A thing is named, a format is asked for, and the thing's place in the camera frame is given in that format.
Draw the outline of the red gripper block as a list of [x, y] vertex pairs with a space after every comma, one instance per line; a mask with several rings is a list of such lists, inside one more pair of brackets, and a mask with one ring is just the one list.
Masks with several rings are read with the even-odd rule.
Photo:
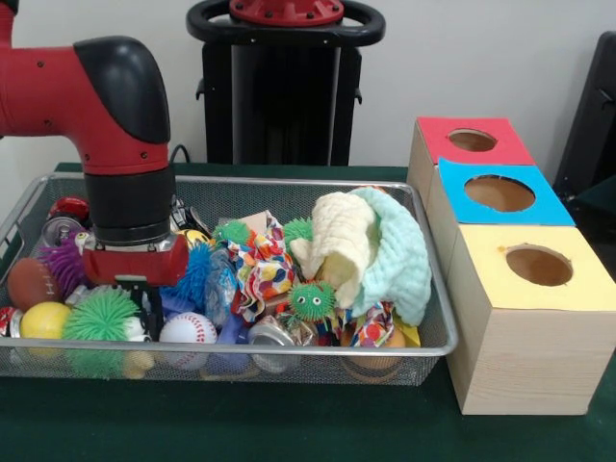
[[[125, 281], [144, 282], [150, 287], [148, 327], [151, 338], [159, 338], [165, 324], [160, 286], [174, 286], [184, 277], [189, 262], [189, 246], [183, 236], [172, 235], [154, 244], [111, 246], [99, 243], [93, 235], [84, 241], [82, 258], [86, 274], [96, 284]], [[141, 312], [143, 289], [130, 289], [131, 300]]]

